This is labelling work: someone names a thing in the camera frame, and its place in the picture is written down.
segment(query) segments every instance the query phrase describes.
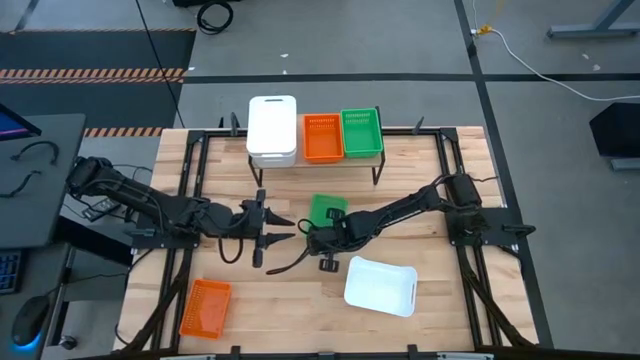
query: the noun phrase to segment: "green object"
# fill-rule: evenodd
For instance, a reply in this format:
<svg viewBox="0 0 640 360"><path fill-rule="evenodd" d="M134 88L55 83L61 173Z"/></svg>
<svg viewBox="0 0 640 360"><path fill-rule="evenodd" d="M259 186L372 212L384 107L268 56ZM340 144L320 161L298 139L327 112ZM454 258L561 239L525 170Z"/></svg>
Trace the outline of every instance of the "green object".
<svg viewBox="0 0 640 360"><path fill-rule="evenodd" d="M340 119L346 157L374 157L382 152L382 132L376 109L342 110Z"/></svg>
<svg viewBox="0 0 640 360"><path fill-rule="evenodd" d="M348 205L349 202L340 196L313 194L309 220L318 227L331 226L333 220L327 217L327 209L340 209L346 213Z"/></svg>

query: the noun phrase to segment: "rubber mat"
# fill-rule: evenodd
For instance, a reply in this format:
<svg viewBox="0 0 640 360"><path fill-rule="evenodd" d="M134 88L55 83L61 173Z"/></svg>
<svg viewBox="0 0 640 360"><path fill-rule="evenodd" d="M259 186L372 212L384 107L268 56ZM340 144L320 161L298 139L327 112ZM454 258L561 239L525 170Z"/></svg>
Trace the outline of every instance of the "rubber mat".
<svg viewBox="0 0 640 360"><path fill-rule="evenodd" d="M195 31L151 31L176 98ZM175 104L145 31L0 34L0 99L21 115L83 113L86 136L157 136Z"/></svg>
<svg viewBox="0 0 640 360"><path fill-rule="evenodd" d="M176 97L181 84L171 84ZM2 103L20 115L72 114L87 116L87 128L173 127L175 106L164 82L134 84L9 84L0 85ZM155 131L138 136L157 135Z"/></svg>

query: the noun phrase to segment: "plastic basket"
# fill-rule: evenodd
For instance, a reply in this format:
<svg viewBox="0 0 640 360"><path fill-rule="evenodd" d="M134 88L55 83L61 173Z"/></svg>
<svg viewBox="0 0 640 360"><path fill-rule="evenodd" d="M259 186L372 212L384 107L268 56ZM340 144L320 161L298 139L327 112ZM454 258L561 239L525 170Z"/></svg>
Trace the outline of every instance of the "plastic basket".
<svg viewBox="0 0 640 360"><path fill-rule="evenodd" d="M309 220L315 226L331 226L333 225L333 220L327 217L327 209L339 209L346 213L348 205L349 202L339 196L313 194Z"/></svg>
<svg viewBox="0 0 640 360"><path fill-rule="evenodd" d="M184 312L180 335L215 340L222 336L231 284L196 279Z"/></svg>
<svg viewBox="0 0 640 360"><path fill-rule="evenodd" d="M346 157L374 157L382 152L382 132L376 109L342 110L341 118Z"/></svg>
<svg viewBox="0 0 640 360"><path fill-rule="evenodd" d="M304 115L304 158L314 164L344 158L340 114Z"/></svg>

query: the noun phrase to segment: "orange plastic basket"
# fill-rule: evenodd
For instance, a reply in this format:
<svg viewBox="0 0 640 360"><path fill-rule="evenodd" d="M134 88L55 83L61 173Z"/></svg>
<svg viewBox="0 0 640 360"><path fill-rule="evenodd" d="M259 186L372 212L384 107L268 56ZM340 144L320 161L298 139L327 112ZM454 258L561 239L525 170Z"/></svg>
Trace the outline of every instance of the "orange plastic basket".
<svg viewBox="0 0 640 360"><path fill-rule="evenodd" d="M231 284L196 279L182 317L180 335L215 340L222 336Z"/></svg>
<svg viewBox="0 0 640 360"><path fill-rule="evenodd" d="M304 158L314 164L344 158L340 114L304 115Z"/></svg>

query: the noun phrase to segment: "keyboard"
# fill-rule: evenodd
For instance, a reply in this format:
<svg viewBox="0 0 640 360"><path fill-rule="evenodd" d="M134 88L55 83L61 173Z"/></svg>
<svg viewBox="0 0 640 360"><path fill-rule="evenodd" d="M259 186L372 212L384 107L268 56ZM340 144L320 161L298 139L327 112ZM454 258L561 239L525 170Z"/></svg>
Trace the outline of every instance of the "keyboard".
<svg viewBox="0 0 640 360"><path fill-rule="evenodd" d="M22 250L0 250L0 295L20 290L24 260Z"/></svg>

